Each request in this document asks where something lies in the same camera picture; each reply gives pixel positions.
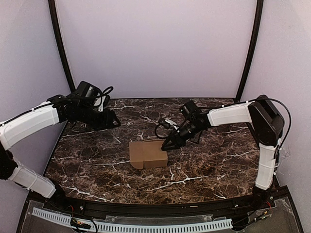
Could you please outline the brown cardboard box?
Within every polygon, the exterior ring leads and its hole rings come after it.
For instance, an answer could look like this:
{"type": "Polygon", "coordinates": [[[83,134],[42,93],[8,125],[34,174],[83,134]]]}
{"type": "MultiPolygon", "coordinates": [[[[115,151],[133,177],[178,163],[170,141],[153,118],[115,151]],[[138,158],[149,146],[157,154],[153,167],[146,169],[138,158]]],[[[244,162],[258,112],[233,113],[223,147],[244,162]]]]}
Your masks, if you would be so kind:
{"type": "Polygon", "coordinates": [[[145,140],[129,143],[130,164],[135,169],[166,167],[168,155],[161,149],[163,140],[145,140]]]}

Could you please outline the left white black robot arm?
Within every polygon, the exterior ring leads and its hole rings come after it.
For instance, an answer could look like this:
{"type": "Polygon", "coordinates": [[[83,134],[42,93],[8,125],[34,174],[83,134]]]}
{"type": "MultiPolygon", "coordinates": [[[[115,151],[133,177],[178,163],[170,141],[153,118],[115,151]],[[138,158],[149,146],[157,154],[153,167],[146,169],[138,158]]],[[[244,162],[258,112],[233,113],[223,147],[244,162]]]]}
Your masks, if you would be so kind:
{"type": "Polygon", "coordinates": [[[105,90],[82,81],[72,93],[55,95],[40,105],[0,123],[0,178],[49,199],[57,211],[69,207],[61,186],[14,159],[10,149],[25,138],[56,124],[81,122],[95,131],[121,125],[115,111],[108,109],[113,87],[105,90]]]}

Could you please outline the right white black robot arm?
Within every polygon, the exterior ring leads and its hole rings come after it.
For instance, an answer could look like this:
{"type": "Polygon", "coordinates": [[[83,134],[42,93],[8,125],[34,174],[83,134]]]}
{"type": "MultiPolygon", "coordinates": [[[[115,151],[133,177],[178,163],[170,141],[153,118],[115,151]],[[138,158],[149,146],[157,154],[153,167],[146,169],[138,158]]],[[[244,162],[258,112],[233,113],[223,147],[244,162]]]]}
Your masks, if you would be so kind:
{"type": "Polygon", "coordinates": [[[259,167],[255,187],[268,190],[273,183],[285,125],[283,116],[273,103],[273,99],[260,95],[254,100],[207,110],[190,100],[179,109],[184,116],[180,125],[163,118],[158,121],[159,127],[170,130],[170,133],[162,138],[164,142],[161,149],[168,151],[184,147],[187,140],[201,135],[202,131],[211,127],[250,123],[259,144],[259,167]]]}

